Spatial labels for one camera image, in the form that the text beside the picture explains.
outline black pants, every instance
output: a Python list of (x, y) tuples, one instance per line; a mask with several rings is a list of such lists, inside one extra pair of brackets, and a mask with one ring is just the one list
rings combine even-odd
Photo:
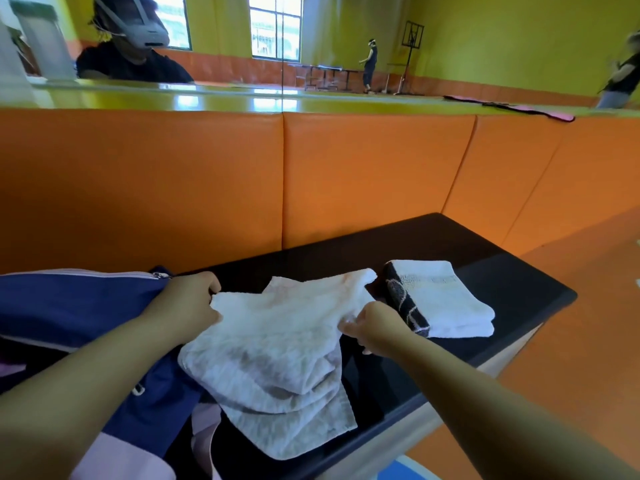
[(373, 79), (373, 71), (374, 68), (364, 68), (364, 74), (362, 74), (362, 81), (364, 82), (365, 87), (371, 85), (371, 81)]

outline black tabletop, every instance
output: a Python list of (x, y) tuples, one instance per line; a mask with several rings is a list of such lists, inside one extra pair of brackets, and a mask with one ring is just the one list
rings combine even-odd
[[(381, 276), (384, 264), (392, 259), (450, 261), (469, 291), (494, 309), (495, 333), (489, 338), (432, 339), (475, 367), (577, 297), (562, 283), (441, 214), (208, 269), (218, 276), (224, 291), (260, 293), (272, 276), (307, 281), (367, 267)], [(388, 301), (382, 279), (369, 291)], [(343, 336), (340, 345), (342, 382), (357, 429), (297, 458), (277, 461), (260, 452), (224, 417), (211, 447), (224, 480), (315, 478), (426, 402), (393, 361), (362, 355), (362, 348), (348, 337)], [(179, 478), (201, 478), (188, 451), (188, 429), (183, 429), (165, 459)]]

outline window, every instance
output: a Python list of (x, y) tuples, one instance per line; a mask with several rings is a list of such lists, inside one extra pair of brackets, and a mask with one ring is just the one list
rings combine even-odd
[(302, 0), (249, 0), (254, 57), (300, 61)]
[(158, 3), (156, 11), (169, 32), (169, 47), (191, 49), (187, 10), (184, 0), (154, 0)]

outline white towel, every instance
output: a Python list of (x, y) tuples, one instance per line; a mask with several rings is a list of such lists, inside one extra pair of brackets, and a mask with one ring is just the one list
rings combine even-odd
[(274, 277), (262, 294), (219, 293), (224, 320), (178, 361), (254, 445), (276, 460), (357, 427), (342, 386), (341, 319), (373, 301), (371, 269), (298, 283)]
[(387, 286), (407, 325), (441, 339), (490, 337), (493, 309), (479, 301), (448, 261), (393, 260)]

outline orange padded wall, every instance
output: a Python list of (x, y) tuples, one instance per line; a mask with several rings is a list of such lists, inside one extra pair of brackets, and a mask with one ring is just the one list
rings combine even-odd
[(478, 116), (444, 215), (501, 245), (565, 129), (545, 116)]
[(12, 110), (0, 125), (0, 272), (180, 272), (281, 248), (280, 114)]
[(441, 211), (474, 116), (285, 113), (284, 247)]
[(640, 205), (640, 120), (578, 118), (504, 241), (514, 254)]

